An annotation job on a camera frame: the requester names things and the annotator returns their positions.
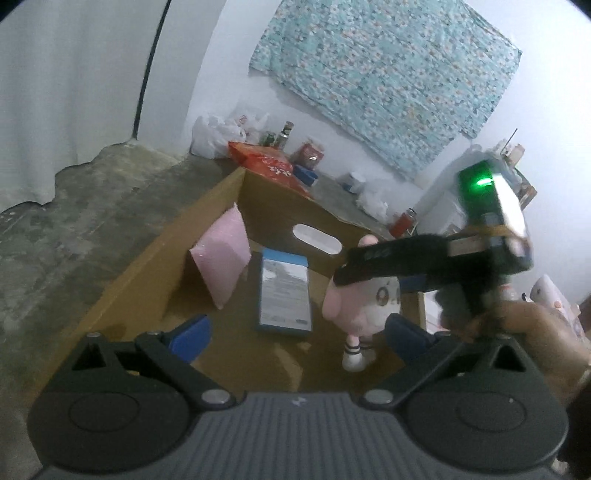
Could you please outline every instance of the small bottle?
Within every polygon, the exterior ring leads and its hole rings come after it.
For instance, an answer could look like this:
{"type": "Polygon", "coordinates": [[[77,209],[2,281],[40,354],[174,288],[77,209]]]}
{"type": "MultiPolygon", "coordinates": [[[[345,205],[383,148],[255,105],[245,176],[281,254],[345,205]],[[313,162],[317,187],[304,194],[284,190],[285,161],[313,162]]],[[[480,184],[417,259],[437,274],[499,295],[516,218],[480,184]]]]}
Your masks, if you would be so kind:
{"type": "Polygon", "coordinates": [[[277,140],[275,140],[275,145],[273,145],[277,150],[283,150],[285,148],[285,144],[287,143],[287,139],[290,136],[292,128],[294,128],[293,123],[285,122],[283,130],[279,132],[279,134],[277,135],[277,140]]]}
{"type": "Polygon", "coordinates": [[[416,226],[417,212],[409,208],[396,220],[396,223],[390,227],[389,231],[394,238],[402,238],[403,236],[411,236],[416,226]]]}

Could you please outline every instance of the white plastic bag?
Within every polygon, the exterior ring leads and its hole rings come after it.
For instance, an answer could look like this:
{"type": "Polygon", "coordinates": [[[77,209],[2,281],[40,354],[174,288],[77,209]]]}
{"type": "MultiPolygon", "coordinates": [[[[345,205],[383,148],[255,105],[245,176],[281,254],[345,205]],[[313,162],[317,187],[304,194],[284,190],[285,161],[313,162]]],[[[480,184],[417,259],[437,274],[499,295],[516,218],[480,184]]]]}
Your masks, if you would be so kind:
{"type": "Polygon", "coordinates": [[[269,114],[252,105],[240,102],[234,109],[232,118],[244,130],[246,143],[258,145],[267,126],[269,114]]]}
{"type": "Polygon", "coordinates": [[[193,125],[191,153],[204,158],[228,156],[228,142],[244,142],[245,131],[233,120],[200,116],[193,125]]]}
{"type": "Polygon", "coordinates": [[[391,180],[372,180],[363,185],[357,206],[381,224],[389,225],[401,213],[398,210],[404,199],[399,197],[391,180]]]}

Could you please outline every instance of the floral cloth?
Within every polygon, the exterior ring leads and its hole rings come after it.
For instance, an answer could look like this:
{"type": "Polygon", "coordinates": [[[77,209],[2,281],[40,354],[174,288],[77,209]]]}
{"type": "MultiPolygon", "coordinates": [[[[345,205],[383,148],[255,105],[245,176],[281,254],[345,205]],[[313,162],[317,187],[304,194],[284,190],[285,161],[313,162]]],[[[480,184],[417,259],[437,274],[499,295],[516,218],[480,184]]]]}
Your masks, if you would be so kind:
{"type": "Polygon", "coordinates": [[[408,178],[478,134],[520,57],[461,0],[283,0],[251,66],[408,178]]]}

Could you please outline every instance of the human hand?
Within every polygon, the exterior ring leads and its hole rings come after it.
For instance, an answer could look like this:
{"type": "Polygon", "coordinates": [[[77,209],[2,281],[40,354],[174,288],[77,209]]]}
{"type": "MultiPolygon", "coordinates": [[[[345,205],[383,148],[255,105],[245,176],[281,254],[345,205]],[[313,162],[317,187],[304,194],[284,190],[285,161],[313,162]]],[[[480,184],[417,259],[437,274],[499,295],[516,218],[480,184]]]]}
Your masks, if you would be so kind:
{"type": "MultiPolygon", "coordinates": [[[[501,328],[507,333],[524,334],[521,342],[544,375],[554,395],[564,404],[584,386],[580,384],[589,368],[591,352],[579,341],[564,317],[556,310],[525,301],[502,302],[496,311],[501,328]]],[[[462,332],[465,340],[483,334],[490,320],[481,316],[462,332]]]]}

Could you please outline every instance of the red bag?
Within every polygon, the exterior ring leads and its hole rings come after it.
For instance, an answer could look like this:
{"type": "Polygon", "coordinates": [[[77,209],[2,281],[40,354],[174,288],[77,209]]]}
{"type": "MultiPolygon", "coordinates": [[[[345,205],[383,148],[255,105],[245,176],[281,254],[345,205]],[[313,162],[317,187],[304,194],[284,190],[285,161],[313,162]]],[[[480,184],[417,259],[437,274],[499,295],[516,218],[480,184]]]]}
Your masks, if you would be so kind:
{"type": "Polygon", "coordinates": [[[238,142],[229,142],[230,156],[242,167],[268,179],[294,189],[310,198],[308,191],[293,176],[294,167],[285,154],[272,147],[260,147],[238,142]]]}

